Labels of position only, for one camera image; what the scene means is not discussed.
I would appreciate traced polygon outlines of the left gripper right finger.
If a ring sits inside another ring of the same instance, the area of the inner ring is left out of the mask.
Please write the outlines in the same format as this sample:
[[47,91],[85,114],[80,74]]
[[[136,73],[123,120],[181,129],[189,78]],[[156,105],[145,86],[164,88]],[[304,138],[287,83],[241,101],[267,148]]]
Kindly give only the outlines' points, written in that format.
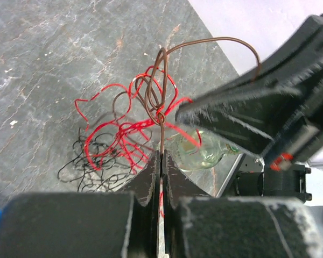
[[212,197],[168,151],[162,175],[170,257],[323,257],[315,221],[298,198]]

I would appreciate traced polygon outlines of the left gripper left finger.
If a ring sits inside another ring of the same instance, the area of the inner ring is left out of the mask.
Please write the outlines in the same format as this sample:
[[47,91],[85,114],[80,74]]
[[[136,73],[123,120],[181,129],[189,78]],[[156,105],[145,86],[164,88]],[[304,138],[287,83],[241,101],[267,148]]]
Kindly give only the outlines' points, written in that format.
[[35,192],[0,217],[0,257],[157,257],[160,153],[115,192]]

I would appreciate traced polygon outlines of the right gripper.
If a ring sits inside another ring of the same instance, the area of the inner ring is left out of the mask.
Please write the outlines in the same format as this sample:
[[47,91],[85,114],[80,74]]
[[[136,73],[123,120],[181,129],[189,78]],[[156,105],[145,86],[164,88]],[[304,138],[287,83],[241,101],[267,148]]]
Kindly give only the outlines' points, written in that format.
[[178,108],[177,122],[211,131],[275,170],[323,146],[323,15],[251,72]]

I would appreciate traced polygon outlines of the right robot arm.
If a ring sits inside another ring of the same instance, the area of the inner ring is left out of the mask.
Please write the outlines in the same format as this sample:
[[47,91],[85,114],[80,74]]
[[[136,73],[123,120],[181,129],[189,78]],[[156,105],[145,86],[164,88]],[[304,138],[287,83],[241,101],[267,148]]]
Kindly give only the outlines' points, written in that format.
[[256,70],[181,105],[175,118],[263,159],[261,184],[240,175],[239,195],[261,189],[305,201],[300,163],[323,145],[323,14],[308,17]]

